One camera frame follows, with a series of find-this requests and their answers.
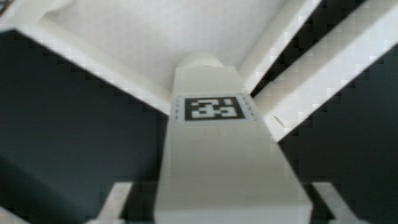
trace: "black panel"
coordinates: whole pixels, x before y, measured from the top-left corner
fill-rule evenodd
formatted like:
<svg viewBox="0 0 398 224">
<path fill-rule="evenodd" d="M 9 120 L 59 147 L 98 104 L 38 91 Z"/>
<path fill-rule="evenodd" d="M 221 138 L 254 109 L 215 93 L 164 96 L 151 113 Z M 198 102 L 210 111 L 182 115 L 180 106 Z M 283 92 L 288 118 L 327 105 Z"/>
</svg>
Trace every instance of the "black panel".
<svg viewBox="0 0 398 224">
<path fill-rule="evenodd" d="M 159 179 L 167 117 L 16 33 L 0 35 L 0 206 L 82 224 L 116 181 Z"/>
</svg>

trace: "square tag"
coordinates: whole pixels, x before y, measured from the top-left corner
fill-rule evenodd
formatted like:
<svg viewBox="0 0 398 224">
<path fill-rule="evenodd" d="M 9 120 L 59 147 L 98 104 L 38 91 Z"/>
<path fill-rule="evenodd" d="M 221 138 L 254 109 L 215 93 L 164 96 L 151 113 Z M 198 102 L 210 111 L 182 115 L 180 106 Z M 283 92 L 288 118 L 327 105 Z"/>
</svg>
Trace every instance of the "square tag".
<svg viewBox="0 0 398 224">
<path fill-rule="evenodd" d="M 246 119 L 237 96 L 185 98 L 185 121 Z"/>
</svg>

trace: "white beam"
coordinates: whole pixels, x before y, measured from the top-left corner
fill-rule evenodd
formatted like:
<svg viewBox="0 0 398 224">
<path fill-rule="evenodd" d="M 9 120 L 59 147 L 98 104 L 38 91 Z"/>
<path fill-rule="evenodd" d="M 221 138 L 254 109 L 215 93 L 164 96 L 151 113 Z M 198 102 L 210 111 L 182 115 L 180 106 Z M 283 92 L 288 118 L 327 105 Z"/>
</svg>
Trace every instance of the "white beam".
<svg viewBox="0 0 398 224">
<path fill-rule="evenodd" d="M 398 43 L 398 0 L 368 0 L 265 87 L 256 103 L 279 141 Z"/>
<path fill-rule="evenodd" d="M 249 92 L 278 60 L 322 0 L 290 0 L 238 67 Z"/>
<path fill-rule="evenodd" d="M 47 17 L 38 24 L 18 26 L 18 31 L 155 109 L 169 114 L 171 92 Z"/>
</svg>

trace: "dark surface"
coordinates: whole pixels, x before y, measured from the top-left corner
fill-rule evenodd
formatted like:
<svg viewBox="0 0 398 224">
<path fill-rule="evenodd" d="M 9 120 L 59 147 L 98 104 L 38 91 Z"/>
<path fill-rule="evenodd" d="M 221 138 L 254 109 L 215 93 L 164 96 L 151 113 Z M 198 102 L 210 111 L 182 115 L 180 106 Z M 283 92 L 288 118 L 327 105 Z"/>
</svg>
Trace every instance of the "dark surface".
<svg viewBox="0 0 398 224">
<path fill-rule="evenodd" d="M 304 183 L 331 181 L 358 216 L 398 222 L 398 47 L 281 141 Z"/>
<path fill-rule="evenodd" d="M 16 32 L 0 35 L 0 205 L 34 224 L 84 223 L 114 182 L 159 179 L 166 120 Z"/>
</svg>

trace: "white bracket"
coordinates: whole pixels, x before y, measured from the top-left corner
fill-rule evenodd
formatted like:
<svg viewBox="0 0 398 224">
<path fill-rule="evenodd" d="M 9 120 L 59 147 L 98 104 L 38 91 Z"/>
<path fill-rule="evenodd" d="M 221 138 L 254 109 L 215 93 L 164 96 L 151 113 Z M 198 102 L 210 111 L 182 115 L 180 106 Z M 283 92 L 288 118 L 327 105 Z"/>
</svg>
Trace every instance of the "white bracket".
<svg viewBox="0 0 398 224">
<path fill-rule="evenodd" d="M 91 220 L 87 224 L 125 224 L 121 212 L 128 200 L 128 194 L 134 187 L 134 183 L 116 183 L 109 198 L 105 201 L 103 209 L 98 215 L 98 219 Z"/>
<path fill-rule="evenodd" d="M 358 218 L 333 184 L 313 183 L 313 186 L 336 218 L 329 224 L 370 224 Z"/>
</svg>

